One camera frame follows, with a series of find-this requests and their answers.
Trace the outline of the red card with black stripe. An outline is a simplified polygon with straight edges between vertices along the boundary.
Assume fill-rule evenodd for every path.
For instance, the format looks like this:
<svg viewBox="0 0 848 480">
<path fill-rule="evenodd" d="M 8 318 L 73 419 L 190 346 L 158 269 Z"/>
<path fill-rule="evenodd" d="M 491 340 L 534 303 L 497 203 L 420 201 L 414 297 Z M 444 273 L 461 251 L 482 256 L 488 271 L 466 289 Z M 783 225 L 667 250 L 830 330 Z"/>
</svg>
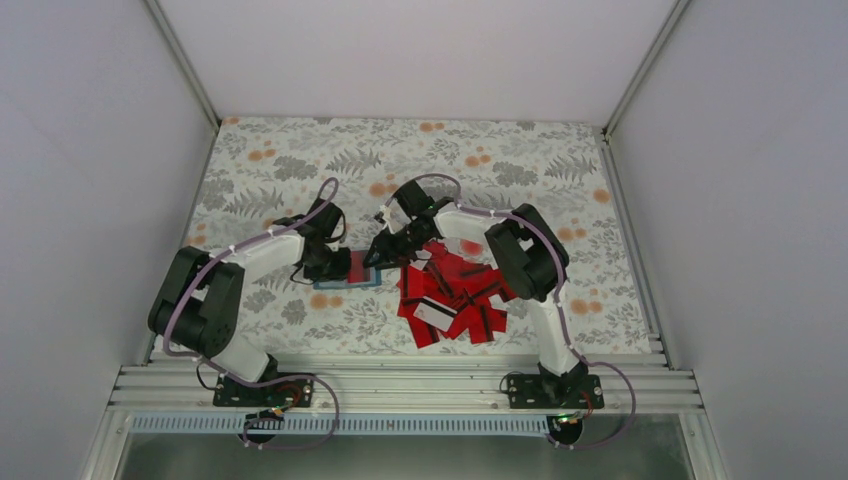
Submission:
<svg viewBox="0 0 848 480">
<path fill-rule="evenodd" d="M 347 276 L 347 282 L 351 285 L 371 285 L 376 280 L 376 270 L 365 266 L 366 251 L 354 250 L 351 252 L 351 265 Z"/>
</svg>

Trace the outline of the teal card holder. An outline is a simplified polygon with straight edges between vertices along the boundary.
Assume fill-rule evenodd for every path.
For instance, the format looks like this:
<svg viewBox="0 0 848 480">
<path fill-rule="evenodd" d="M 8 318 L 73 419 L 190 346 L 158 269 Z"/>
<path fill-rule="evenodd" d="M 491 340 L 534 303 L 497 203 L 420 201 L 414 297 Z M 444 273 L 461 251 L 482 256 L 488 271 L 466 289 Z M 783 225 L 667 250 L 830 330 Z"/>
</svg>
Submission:
<svg viewBox="0 0 848 480">
<path fill-rule="evenodd" d="M 381 286 L 381 272 L 374 267 L 366 268 L 364 266 L 366 253 L 366 250 L 353 250 L 351 252 L 351 269 L 345 279 L 316 281 L 313 287 L 316 290 L 343 290 Z"/>
</svg>

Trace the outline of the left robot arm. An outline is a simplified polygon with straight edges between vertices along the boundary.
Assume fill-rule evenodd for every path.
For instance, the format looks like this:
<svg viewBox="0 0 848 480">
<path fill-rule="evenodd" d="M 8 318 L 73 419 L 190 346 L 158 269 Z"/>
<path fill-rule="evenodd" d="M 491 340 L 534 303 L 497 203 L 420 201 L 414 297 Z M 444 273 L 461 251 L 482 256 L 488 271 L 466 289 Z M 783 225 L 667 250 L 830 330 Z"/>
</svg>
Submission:
<svg viewBox="0 0 848 480">
<path fill-rule="evenodd" d="M 317 199 L 306 214 L 281 218 L 217 254 L 180 249 L 151 307 L 149 330 L 165 347 L 177 344 L 181 355 L 235 378 L 252 404 L 270 402 L 278 391 L 276 362 L 236 332 L 243 289 L 284 266 L 311 282 L 346 279 L 352 260 L 340 244 L 345 221 L 341 208 Z"/>
</svg>

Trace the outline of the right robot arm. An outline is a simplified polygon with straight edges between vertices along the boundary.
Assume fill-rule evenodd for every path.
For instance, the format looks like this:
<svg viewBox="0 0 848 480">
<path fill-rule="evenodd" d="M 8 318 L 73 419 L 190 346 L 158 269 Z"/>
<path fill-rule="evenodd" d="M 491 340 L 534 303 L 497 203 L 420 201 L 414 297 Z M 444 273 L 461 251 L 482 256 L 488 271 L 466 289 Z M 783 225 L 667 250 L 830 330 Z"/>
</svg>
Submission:
<svg viewBox="0 0 848 480">
<path fill-rule="evenodd" d="M 376 219 L 382 230 L 363 260 L 366 268 L 400 268 L 416 259 L 434 240 L 466 240 L 488 248 L 507 287 L 528 301 L 539 342 L 539 378 L 544 399 L 565 407 L 578 397 L 588 377 L 588 361 L 569 334 L 564 284 L 569 256 L 538 210 L 522 204 L 514 210 L 486 210 L 460 197 L 439 200 L 417 178 L 392 196 L 408 223 L 394 227 L 383 206 Z"/>
</svg>

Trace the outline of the pile of red cards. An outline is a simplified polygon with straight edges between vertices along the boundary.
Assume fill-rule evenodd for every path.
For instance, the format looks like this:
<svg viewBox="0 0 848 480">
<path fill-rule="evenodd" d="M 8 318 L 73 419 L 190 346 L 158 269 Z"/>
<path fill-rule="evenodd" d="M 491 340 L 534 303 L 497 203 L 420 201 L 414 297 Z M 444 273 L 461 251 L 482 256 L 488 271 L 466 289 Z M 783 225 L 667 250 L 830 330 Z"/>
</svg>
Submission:
<svg viewBox="0 0 848 480">
<path fill-rule="evenodd" d="M 426 244 L 423 252 L 427 257 L 402 267 L 396 283 L 400 294 L 397 315 L 407 321 L 418 348 L 464 334 L 473 344 L 489 343 L 497 333 L 507 331 L 508 313 L 503 305 L 516 295 L 500 270 L 468 261 L 438 242 Z M 457 311 L 447 332 L 414 317 L 423 297 Z"/>
</svg>

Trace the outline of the white card under stripe card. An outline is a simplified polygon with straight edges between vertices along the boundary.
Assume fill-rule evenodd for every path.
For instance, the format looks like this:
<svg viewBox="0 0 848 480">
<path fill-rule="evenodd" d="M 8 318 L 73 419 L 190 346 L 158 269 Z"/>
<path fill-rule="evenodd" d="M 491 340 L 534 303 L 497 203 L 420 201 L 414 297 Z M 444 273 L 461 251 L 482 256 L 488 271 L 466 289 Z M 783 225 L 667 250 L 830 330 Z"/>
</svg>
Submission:
<svg viewBox="0 0 848 480">
<path fill-rule="evenodd" d="M 414 310 L 415 318 L 442 332 L 451 328 L 456 316 L 456 310 L 429 297 L 423 297 Z"/>
</svg>

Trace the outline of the floral patterned table mat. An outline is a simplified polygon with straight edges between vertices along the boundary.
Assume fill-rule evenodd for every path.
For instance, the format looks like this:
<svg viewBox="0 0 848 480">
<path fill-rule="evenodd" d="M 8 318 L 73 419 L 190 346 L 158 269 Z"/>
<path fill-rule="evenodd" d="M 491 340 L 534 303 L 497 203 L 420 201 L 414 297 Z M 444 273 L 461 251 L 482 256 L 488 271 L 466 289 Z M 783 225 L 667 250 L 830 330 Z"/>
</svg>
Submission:
<svg viewBox="0 0 848 480">
<path fill-rule="evenodd" d="M 648 354 L 642 312 L 593 128 L 582 123 L 340 118 L 224 119 L 187 241 L 218 250 L 306 213 L 329 177 L 347 219 L 345 246 L 367 249 L 373 219 L 414 176 L 459 180 L 474 206 L 537 208 L 570 257 L 565 310 L 584 355 Z M 397 316 L 397 270 L 370 288 L 314 290 L 292 282 L 293 267 L 247 284 L 238 334 L 269 353 L 357 355 L 533 355 L 527 304 L 503 304 L 505 333 L 472 344 L 469 332 L 417 348 Z"/>
</svg>

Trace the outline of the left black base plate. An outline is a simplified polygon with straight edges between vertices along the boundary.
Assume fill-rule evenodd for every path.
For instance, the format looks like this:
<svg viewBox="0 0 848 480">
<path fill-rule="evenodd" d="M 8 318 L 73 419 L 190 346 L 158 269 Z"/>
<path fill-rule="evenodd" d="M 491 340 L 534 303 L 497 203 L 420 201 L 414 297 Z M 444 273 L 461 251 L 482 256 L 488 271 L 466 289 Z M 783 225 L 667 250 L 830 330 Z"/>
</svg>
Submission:
<svg viewBox="0 0 848 480">
<path fill-rule="evenodd" d="M 311 406 L 314 381 L 296 379 L 262 388 L 245 386 L 228 377 L 218 380 L 212 404 L 215 407 L 244 408 L 308 408 Z"/>
</svg>

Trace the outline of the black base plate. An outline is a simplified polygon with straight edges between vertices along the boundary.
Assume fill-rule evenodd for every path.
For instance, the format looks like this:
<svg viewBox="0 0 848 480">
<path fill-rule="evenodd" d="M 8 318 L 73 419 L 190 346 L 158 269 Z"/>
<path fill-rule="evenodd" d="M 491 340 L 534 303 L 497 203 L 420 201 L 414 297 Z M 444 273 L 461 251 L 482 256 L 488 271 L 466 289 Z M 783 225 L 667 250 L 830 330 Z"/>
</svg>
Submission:
<svg viewBox="0 0 848 480">
<path fill-rule="evenodd" d="M 215 407 L 244 408 L 308 408 L 311 406 L 314 381 L 296 379 L 262 388 L 245 386 L 228 377 L 218 380 L 212 404 Z"/>
<path fill-rule="evenodd" d="M 512 409 L 603 409 L 605 399 L 600 378 L 587 375 L 569 385 L 560 379 L 544 379 L 540 374 L 510 372 L 500 384 Z"/>
</svg>

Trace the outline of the aluminium rail frame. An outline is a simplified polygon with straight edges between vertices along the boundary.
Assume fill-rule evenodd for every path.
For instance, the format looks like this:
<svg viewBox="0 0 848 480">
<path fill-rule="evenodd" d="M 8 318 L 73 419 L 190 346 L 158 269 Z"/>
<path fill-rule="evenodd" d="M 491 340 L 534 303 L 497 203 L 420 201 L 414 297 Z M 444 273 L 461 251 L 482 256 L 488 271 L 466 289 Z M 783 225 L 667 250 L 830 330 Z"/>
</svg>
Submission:
<svg viewBox="0 0 848 480">
<path fill-rule="evenodd" d="M 693 413 L 704 403 L 695 376 L 672 370 L 660 354 L 603 355 L 622 370 L 596 369 L 605 397 L 604 414 Z M 329 413 L 339 399 L 344 413 L 495 414 L 508 408 L 504 376 L 534 373 L 533 355 L 307 355 L 281 354 L 285 372 L 315 374 L 320 383 L 311 412 Z M 111 410 L 204 411 L 213 394 L 203 389 L 189 359 L 156 353 L 143 366 L 120 369 L 108 407 Z"/>
</svg>

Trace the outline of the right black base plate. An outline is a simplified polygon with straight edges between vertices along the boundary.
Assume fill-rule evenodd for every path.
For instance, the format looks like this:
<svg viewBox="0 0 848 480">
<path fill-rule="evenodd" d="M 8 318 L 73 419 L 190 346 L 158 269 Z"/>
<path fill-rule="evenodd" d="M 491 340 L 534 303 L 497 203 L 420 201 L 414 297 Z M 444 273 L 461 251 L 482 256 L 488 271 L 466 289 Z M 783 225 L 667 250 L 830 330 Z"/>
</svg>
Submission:
<svg viewBox="0 0 848 480">
<path fill-rule="evenodd" d="M 544 379 L 540 374 L 510 372 L 500 384 L 512 409 L 603 409 L 605 399 L 600 378 L 587 375 L 569 385 L 560 379 Z"/>
</svg>

